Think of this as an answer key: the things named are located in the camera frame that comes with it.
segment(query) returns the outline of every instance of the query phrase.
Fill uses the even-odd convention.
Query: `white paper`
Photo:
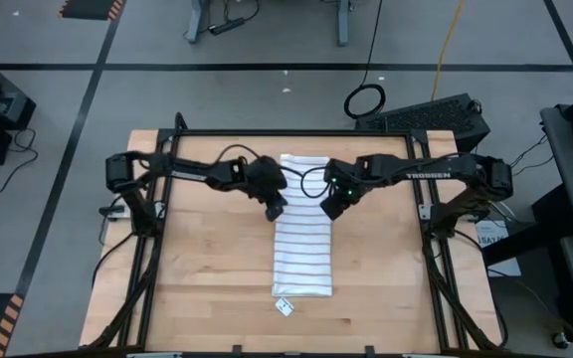
[[[509,233],[505,228],[505,222],[495,220],[495,221],[480,221],[477,223],[477,239],[478,244],[482,248],[507,238]],[[518,266],[516,258],[508,259],[502,263],[498,263],[489,267],[510,276],[521,276],[521,269]],[[490,277],[500,277],[500,274],[494,273],[492,271],[488,272]]]
[[[276,302],[276,308],[282,312],[285,317],[288,317],[294,310],[293,305],[284,297]]]

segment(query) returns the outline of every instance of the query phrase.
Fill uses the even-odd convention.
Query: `white striped cloth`
[[[283,154],[281,165],[300,173],[324,166],[328,157]],[[273,296],[331,296],[331,221],[319,207],[326,197],[310,199],[300,188],[299,177],[283,171],[287,181],[282,194],[288,201],[276,222]],[[324,170],[306,175],[304,189],[309,195],[324,190]]]

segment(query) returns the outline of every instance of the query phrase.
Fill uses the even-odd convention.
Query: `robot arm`
[[[138,178],[134,178],[134,161],[147,169]],[[132,229],[137,235],[152,236],[157,230],[154,203],[145,200],[140,190],[156,178],[167,176],[205,183],[222,192],[242,191],[250,199],[267,205],[265,214],[269,221],[275,220],[287,204],[278,191],[287,186],[287,179],[276,161],[268,156],[261,156],[251,164],[245,157],[207,164],[176,159],[169,154],[119,153],[105,161],[105,185],[129,207]]]
[[[461,180],[466,190],[448,203],[429,208],[425,218],[429,231],[452,235],[459,217],[490,201],[512,196],[511,168],[500,159],[474,154],[434,159],[401,159],[394,155],[373,154],[358,157],[354,164],[331,159],[324,170],[324,181],[333,186],[333,194],[320,206],[331,220],[376,188],[402,180]]]

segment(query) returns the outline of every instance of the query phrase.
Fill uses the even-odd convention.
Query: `black cable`
[[[116,204],[116,202],[118,202],[119,199],[120,199],[120,196],[115,197],[114,200],[111,201],[109,206],[113,207]],[[98,238],[97,238],[98,243],[101,244],[102,246],[105,245],[102,238],[103,238],[103,232],[105,229],[105,223],[107,222],[107,215],[103,215],[103,220],[100,222],[100,231],[98,232]]]
[[[326,169],[326,166],[319,166],[319,167],[310,168],[310,169],[308,169],[302,173],[301,178],[299,179],[299,188],[302,190],[302,193],[304,193],[305,197],[310,198],[310,199],[320,198],[322,195],[324,195],[324,193],[326,193],[326,191],[330,187],[330,184],[326,184],[326,187],[324,188],[324,190],[322,190],[319,194],[315,194],[315,195],[308,194],[306,192],[306,190],[304,189],[304,178],[306,178],[306,175],[310,174],[311,172],[314,172],[315,170],[321,170],[321,169]]]
[[[303,176],[302,173],[298,172],[298,171],[295,170],[295,169],[291,169],[291,168],[285,167],[285,166],[283,166],[283,165],[279,165],[279,167],[280,167],[281,170],[287,171],[287,172],[289,172],[289,173],[293,173],[293,174],[297,175],[297,176],[300,177],[300,178]]]
[[[510,275],[508,275],[508,274],[505,274],[505,273],[503,273],[503,272],[499,272],[499,271],[497,271],[497,270],[495,270],[495,269],[488,268],[487,270],[490,271],[490,272],[496,273],[496,274],[498,274],[498,275],[501,275],[501,276],[503,276],[503,277],[510,278],[510,280],[512,280],[514,283],[520,285],[520,286],[523,287],[525,290],[527,290],[528,292],[530,292],[530,293],[534,296],[534,298],[536,298],[536,300],[538,301],[538,303],[540,303],[541,306],[543,306],[543,308],[547,311],[547,313],[548,313],[549,315],[551,315],[551,316],[554,317],[555,319],[558,319],[558,320],[561,322],[561,324],[563,325],[563,328],[565,328],[565,329],[567,329],[568,331],[570,331],[570,332],[573,333],[573,326],[572,326],[571,324],[569,324],[565,319],[563,319],[563,318],[557,316],[556,314],[554,314],[554,313],[551,311],[551,309],[549,309],[549,307],[547,307],[547,304],[545,304],[545,302],[544,302],[543,299],[538,295],[538,293],[536,293],[536,291],[534,291],[532,288],[530,288],[527,284],[523,283],[523,281],[521,281],[520,279],[514,278],[514,277],[512,277],[512,276],[510,276]]]
[[[113,253],[114,251],[116,251],[116,249],[120,248],[125,243],[127,243],[127,240],[129,240],[129,238],[131,238],[132,236],[134,236],[134,232],[129,233],[129,235],[127,235],[123,240],[119,241],[118,244],[116,244],[113,248],[109,249],[109,251],[107,251],[107,253],[105,253],[105,255],[103,255],[100,258],[98,263],[96,263],[95,272],[92,275],[92,287],[95,286],[96,274],[98,273],[98,269],[100,269],[100,265],[105,261],[105,259],[107,259],[107,257],[111,253]]]
[[[438,242],[441,240],[440,237],[435,237],[435,239],[437,239]],[[442,253],[443,253],[442,251],[439,251],[439,253],[433,257],[433,260],[438,259],[442,255]]]
[[[494,303],[494,311],[496,312],[496,316],[498,317],[498,323],[500,325],[499,328],[501,330],[501,336],[503,336],[503,339],[498,344],[498,347],[499,348],[505,348],[505,345],[507,344],[507,340],[509,339],[509,333],[507,332],[507,324],[505,324],[505,317],[503,317],[503,313],[501,313],[501,310],[496,305],[496,302]]]
[[[478,349],[491,351],[503,350],[487,338],[485,333],[483,333],[483,331],[477,326],[475,320],[466,311],[466,308],[462,305],[461,301],[453,294],[453,290],[446,281],[446,278],[441,274],[437,263],[435,260],[432,260],[433,256],[428,255],[432,250],[429,251],[427,250],[427,247],[424,246],[422,251],[426,260],[428,279],[436,286],[443,298],[446,299],[451,307],[453,315],[462,323]]]
[[[461,236],[461,237],[463,237],[463,238],[465,238],[465,239],[468,239],[468,241],[470,241],[471,243],[473,243],[473,245],[474,245],[475,247],[477,247],[477,249],[483,254],[483,248],[481,247],[481,245],[478,243],[477,240],[471,238],[470,235],[468,235],[468,234],[466,234],[466,233],[463,233],[463,232],[461,232],[461,231],[459,231],[459,230],[455,230],[455,234],[457,234],[457,235],[459,235],[459,236]]]
[[[495,220],[493,220],[493,219],[490,218],[490,217],[487,217],[486,219],[492,221],[498,228],[507,229],[506,226],[501,226],[501,225],[499,225],[498,222],[496,222]]]
[[[227,153],[229,150],[231,150],[233,148],[243,148],[243,149],[247,150],[248,152],[252,153],[256,157],[256,159],[260,159],[260,155],[258,155],[258,153],[256,153],[252,148],[250,148],[246,145],[243,145],[243,144],[232,144],[232,145],[227,146],[225,149],[223,149],[223,151],[220,152],[220,154],[218,155],[216,160],[214,160],[212,165],[218,164],[218,162],[220,161],[220,159],[223,158],[225,153]]]
[[[224,10],[223,10],[223,18],[225,19],[225,22],[231,22],[232,20],[229,18],[229,2],[230,0],[223,0],[223,4],[225,6]],[[245,21],[249,21],[253,18],[255,18],[258,13],[260,12],[260,1],[256,0],[256,11],[250,16],[250,17],[244,17],[243,19]]]
[[[549,159],[545,160],[545,161],[542,162],[542,163],[534,164],[534,165],[528,165],[528,166],[526,166],[526,167],[522,167],[522,168],[521,168],[520,170],[518,170],[516,173],[512,174],[512,178],[515,177],[515,176],[517,176],[518,174],[524,172],[524,171],[527,170],[527,169],[537,168],[537,167],[539,167],[539,166],[543,166],[543,165],[549,163],[550,161],[552,161],[552,159],[554,159],[554,155],[552,155],[551,157],[549,157]]]
[[[377,8],[377,18],[375,20],[375,30],[373,30],[373,39],[371,40],[370,43],[370,51],[368,52],[368,62],[366,63],[366,72],[364,72],[364,79],[362,80],[362,83],[357,87],[357,89],[351,92],[348,95],[348,97],[344,100],[344,113],[346,113],[346,115],[348,115],[353,119],[358,119],[364,116],[377,114],[384,108],[384,104],[386,103],[386,91],[384,91],[384,89],[381,86],[374,84],[365,85],[366,78],[368,77],[368,71],[370,70],[370,62],[373,57],[373,48],[375,47],[375,39],[377,38],[377,29],[379,28],[379,15],[382,12],[382,4],[383,0],[379,0],[379,7]],[[377,105],[375,105],[373,109],[367,112],[361,114],[355,114],[350,111],[350,102],[358,93],[362,92],[363,90],[377,90],[377,92],[379,92],[379,103],[377,103]]]
[[[509,165],[512,168],[515,167],[516,165],[518,165],[518,163],[523,160],[523,158],[525,157],[525,155],[527,153],[529,153],[530,151],[534,150],[534,148],[536,148],[537,146],[546,143],[547,142],[547,134],[543,134],[543,136],[536,142],[534,143],[534,145],[532,145],[531,147],[529,147],[528,149],[526,149],[524,152],[522,152],[521,154],[519,154],[516,159],[514,159],[514,161]]]
[[[483,255],[483,248],[481,247],[481,245],[478,243],[478,240],[473,239],[470,235],[461,232],[459,230],[455,230],[455,234],[467,239],[468,241],[470,241],[477,249],[478,251],[481,253],[481,255]],[[498,309],[498,306],[496,305],[496,303],[494,303],[494,310],[496,311],[496,316],[498,317],[499,323],[500,323],[500,328],[501,328],[501,336],[503,337],[501,342],[498,344],[499,348],[504,348],[505,345],[507,344],[507,339],[509,337],[509,333],[507,332],[507,325],[505,324],[505,318],[503,317],[503,314],[501,313],[500,309]]]
[[[23,145],[19,143],[19,135],[21,133],[25,133],[26,131],[29,131],[32,133],[32,137],[30,138],[30,141],[28,142],[27,145]],[[39,158],[39,152],[37,152],[35,149],[32,148],[33,143],[35,142],[35,138],[37,137],[37,132],[32,129],[32,128],[26,128],[23,130],[18,131],[17,133],[15,133],[14,137],[13,137],[13,142],[15,145],[17,145],[18,147],[20,147],[21,149],[8,149],[11,152],[15,152],[15,153],[25,153],[25,152],[31,152],[33,153],[33,156],[26,160],[25,162],[19,164],[15,169],[13,169],[12,173],[10,173],[10,175],[8,176],[8,178],[6,179],[6,181],[4,182],[3,186],[0,189],[0,194],[3,193],[4,190],[6,190],[6,187],[8,186],[8,184],[10,183],[10,180],[12,179],[12,177],[15,175],[15,173],[17,173],[17,171],[21,168],[23,168],[24,166],[34,162],[35,160],[37,160],[37,158]]]
[[[501,216],[505,219],[506,222],[513,221],[514,223],[519,224],[519,225],[524,226],[524,227],[529,226],[528,224],[525,224],[525,223],[523,223],[523,222],[521,222],[521,221],[518,221],[516,218],[508,217],[507,215],[505,215],[505,214],[501,213],[500,211],[498,211],[498,209],[495,208],[495,207],[492,206],[492,205],[490,205],[489,207],[490,207],[490,209],[493,210],[495,213],[501,215]]]
[[[149,165],[145,164],[145,162],[142,159],[138,159],[138,164],[140,164],[141,168],[149,170]]]
[[[160,216],[167,211],[167,208],[162,208],[160,210],[160,212],[158,212],[158,214],[156,215],[156,220],[160,219]],[[96,267],[95,267],[95,272],[93,273],[92,276],[92,287],[95,286],[95,280],[96,280],[96,274],[98,273],[98,269],[100,269],[101,264],[105,261],[105,259],[107,259],[107,257],[113,253],[116,249],[120,248],[121,246],[123,246],[125,243],[127,243],[127,241],[134,236],[134,232],[129,233],[129,235],[127,235],[123,240],[119,241],[118,244],[116,244],[113,248],[109,249],[109,251],[107,251],[107,253],[105,253],[105,255],[103,255],[100,260],[98,261],[98,263],[96,263]]]

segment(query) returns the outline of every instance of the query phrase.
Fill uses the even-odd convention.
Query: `wooden table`
[[[156,134],[133,131],[129,149],[153,151]],[[428,134],[433,157],[457,151],[451,132]],[[349,162],[373,153],[407,157],[403,138],[372,136],[190,136],[181,138],[179,157],[211,162],[232,143],[274,158],[282,153]],[[236,149],[225,159],[241,154],[249,157]],[[442,201],[465,188],[459,181],[437,183]],[[347,210],[332,226],[333,297],[290,298],[295,311],[284,317],[271,296],[275,224],[265,219],[264,206],[240,192],[174,181],[146,349],[229,352],[241,344],[245,352],[363,353],[364,346],[373,345],[377,353],[439,352],[415,205],[411,182],[402,182],[371,192]],[[459,223],[458,229],[476,237],[474,224]],[[127,221],[110,224],[103,251],[129,230]],[[82,344],[94,340],[124,302],[135,243],[116,251],[98,272]],[[478,249],[459,237],[450,239],[450,248],[462,304],[498,343]],[[450,344],[456,347],[446,303],[444,312]],[[139,315],[137,307],[130,342],[135,342]]]

